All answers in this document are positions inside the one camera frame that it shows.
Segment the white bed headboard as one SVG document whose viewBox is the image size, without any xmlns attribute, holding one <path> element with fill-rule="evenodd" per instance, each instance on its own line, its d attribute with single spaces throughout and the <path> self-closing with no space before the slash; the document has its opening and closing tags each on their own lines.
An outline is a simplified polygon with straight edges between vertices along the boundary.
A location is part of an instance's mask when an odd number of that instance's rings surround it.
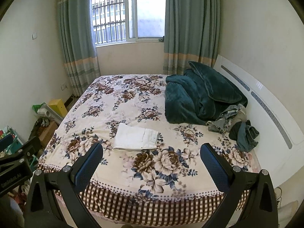
<svg viewBox="0 0 304 228">
<path fill-rule="evenodd" d="M 285 106 L 257 79 L 225 57 L 214 69 L 247 97 L 247 118 L 260 133 L 254 152 L 277 187 L 303 167 L 303 132 Z"/>
</svg>

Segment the green plastic bag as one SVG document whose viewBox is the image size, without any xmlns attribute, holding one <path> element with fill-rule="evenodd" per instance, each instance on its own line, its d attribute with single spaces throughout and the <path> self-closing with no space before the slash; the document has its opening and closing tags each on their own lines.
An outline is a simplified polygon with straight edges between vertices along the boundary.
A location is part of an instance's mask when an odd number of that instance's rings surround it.
<svg viewBox="0 0 304 228">
<path fill-rule="evenodd" d="M 37 114 L 38 113 L 38 110 L 42 107 L 42 105 L 44 105 L 44 103 L 42 104 L 34 104 L 32 105 L 32 110 Z"/>
</svg>

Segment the floral bed blanket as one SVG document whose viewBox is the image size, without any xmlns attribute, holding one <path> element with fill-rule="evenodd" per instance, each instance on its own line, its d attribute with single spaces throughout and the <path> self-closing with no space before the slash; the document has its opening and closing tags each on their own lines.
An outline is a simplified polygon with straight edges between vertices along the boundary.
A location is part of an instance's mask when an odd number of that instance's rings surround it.
<svg viewBox="0 0 304 228">
<path fill-rule="evenodd" d="M 80 194 L 96 220 L 144 226 L 199 223 L 215 211 L 218 191 L 200 159 L 209 143 L 232 166 L 257 172 L 254 153 L 237 150 L 206 126 L 174 125 L 165 117 L 164 75 L 112 75 L 94 81 L 66 115 L 39 159 L 44 172 L 72 165 L 99 142 L 104 153 Z M 116 150 L 120 124 L 158 131 L 154 150 Z"/>
</svg>

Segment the window with metal bars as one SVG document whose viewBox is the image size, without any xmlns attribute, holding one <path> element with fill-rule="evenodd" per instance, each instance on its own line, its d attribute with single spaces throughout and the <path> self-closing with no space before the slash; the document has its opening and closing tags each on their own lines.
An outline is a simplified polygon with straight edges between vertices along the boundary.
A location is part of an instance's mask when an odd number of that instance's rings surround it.
<svg viewBox="0 0 304 228">
<path fill-rule="evenodd" d="M 166 0 L 91 0 L 96 46 L 164 40 Z"/>
</svg>

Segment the yellow box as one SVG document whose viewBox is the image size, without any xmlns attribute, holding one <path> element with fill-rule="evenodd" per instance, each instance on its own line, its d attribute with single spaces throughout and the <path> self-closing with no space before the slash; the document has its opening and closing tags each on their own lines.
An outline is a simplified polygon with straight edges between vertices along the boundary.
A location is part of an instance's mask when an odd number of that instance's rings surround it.
<svg viewBox="0 0 304 228">
<path fill-rule="evenodd" d="M 65 117 L 67 115 L 67 109 L 62 99 L 53 99 L 48 103 L 48 106 L 61 117 Z"/>
</svg>

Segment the white wall switch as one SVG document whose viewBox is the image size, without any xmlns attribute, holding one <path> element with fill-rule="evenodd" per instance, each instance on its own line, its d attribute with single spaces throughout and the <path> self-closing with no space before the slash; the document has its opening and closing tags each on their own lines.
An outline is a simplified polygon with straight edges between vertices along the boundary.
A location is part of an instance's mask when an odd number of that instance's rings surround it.
<svg viewBox="0 0 304 228">
<path fill-rule="evenodd" d="M 32 39 L 35 40 L 37 37 L 38 37 L 38 33 L 37 33 L 37 32 L 34 32 L 34 33 L 32 34 Z"/>
</svg>

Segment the dark teal crumpled garment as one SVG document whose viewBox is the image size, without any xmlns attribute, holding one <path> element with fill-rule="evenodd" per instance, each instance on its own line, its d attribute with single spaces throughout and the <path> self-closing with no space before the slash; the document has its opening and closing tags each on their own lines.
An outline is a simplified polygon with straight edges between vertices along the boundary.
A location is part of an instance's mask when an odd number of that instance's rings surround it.
<svg viewBox="0 0 304 228">
<path fill-rule="evenodd" d="M 250 120 L 237 122 L 229 132 L 229 138 L 237 142 L 237 149 L 247 153 L 257 146 L 258 142 L 255 139 L 258 136 L 258 130 L 251 125 Z"/>
</svg>

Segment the white rolled pipe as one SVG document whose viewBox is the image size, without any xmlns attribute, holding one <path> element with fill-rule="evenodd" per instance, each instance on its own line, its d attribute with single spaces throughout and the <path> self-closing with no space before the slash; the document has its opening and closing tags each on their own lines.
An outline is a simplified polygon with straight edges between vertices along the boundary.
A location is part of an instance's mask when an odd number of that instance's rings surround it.
<svg viewBox="0 0 304 228">
<path fill-rule="evenodd" d="M 54 121 L 57 125 L 60 125 L 63 121 L 63 117 L 57 114 L 50 106 L 47 104 L 42 104 L 40 109 L 37 111 L 37 116 L 48 118 L 50 121 Z"/>
</svg>

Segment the dark green plush blanket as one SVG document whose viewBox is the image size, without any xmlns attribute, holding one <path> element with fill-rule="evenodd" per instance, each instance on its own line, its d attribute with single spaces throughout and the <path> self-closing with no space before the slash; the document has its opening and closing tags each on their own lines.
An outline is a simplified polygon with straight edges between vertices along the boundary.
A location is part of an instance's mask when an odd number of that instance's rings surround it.
<svg viewBox="0 0 304 228">
<path fill-rule="evenodd" d="M 165 117 L 171 124 L 205 125 L 231 105 L 248 104 L 247 97 L 225 76 L 190 61 L 183 75 L 166 77 Z"/>
</svg>

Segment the teal curtain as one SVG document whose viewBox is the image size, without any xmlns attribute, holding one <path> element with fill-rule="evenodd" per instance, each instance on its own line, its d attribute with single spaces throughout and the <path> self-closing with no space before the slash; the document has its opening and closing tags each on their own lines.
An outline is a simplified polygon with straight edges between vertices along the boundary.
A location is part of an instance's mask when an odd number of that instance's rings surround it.
<svg viewBox="0 0 304 228">
<path fill-rule="evenodd" d="M 183 74 L 190 61 L 213 67 L 220 24 L 220 0 L 166 0 L 164 74 Z"/>
<path fill-rule="evenodd" d="M 72 93 L 80 97 L 101 76 L 95 44 L 91 0 L 57 0 L 59 38 Z"/>
</svg>

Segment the left teal curtain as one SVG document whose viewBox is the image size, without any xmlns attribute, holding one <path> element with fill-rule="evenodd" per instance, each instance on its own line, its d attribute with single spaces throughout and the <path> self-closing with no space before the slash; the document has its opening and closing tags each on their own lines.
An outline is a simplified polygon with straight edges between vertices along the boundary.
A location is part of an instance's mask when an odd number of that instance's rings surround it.
<svg viewBox="0 0 304 228">
<path fill-rule="evenodd" d="M 59 38 L 72 93 L 80 97 L 101 76 L 95 44 L 91 0 L 57 0 Z"/>
</svg>

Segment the brown cardboard box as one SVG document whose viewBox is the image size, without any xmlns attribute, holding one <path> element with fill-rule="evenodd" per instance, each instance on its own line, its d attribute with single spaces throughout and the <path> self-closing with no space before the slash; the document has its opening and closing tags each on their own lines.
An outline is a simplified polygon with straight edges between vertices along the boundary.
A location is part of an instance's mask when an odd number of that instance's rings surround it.
<svg viewBox="0 0 304 228">
<path fill-rule="evenodd" d="M 58 125 L 55 121 L 50 121 L 47 127 L 42 126 L 42 119 L 38 119 L 34 124 L 34 127 L 30 133 L 29 140 L 38 137 L 41 143 L 41 147 L 45 148 L 51 138 L 54 135 L 54 132 L 57 130 Z"/>
</svg>

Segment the colourful clutter pile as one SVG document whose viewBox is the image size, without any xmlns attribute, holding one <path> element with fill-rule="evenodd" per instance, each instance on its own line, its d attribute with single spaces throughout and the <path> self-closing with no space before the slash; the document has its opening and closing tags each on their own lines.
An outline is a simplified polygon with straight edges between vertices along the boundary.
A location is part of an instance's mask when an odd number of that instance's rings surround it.
<svg viewBox="0 0 304 228">
<path fill-rule="evenodd" d="M 10 135 L 12 139 L 5 139 L 4 146 L 1 145 L 1 158 L 16 153 L 23 146 L 17 132 L 12 127 L 7 126 L 1 130 L 1 140 L 3 140 L 7 135 Z M 35 171 L 38 165 L 38 158 L 35 156 L 35 153 L 28 156 L 28 161 L 31 170 Z"/>
</svg>

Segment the wall socket outlet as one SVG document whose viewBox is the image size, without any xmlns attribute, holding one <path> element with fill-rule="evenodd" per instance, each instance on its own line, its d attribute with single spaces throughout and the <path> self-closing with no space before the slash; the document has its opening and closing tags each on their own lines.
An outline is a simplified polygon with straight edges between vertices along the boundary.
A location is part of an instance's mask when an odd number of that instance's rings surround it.
<svg viewBox="0 0 304 228">
<path fill-rule="evenodd" d="M 67 88 L 67 83 L 64 83 L 64 84 L 61 85 L 61 90 L 62 91 L 65 90 L 66 88 Z"/>
</svg>

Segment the white pants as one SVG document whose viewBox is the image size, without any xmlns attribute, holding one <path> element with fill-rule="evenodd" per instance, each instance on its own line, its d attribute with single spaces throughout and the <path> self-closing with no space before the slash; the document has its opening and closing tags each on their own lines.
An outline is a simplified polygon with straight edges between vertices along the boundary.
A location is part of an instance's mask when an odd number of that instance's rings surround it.
<svg viewBox="0 0 304 228">
<path fill-rule="evenodd" d="M 153 150 L 157 148 L 159 132 L 120 123 L 114 138 L 114 150 Z"/>
</svg>

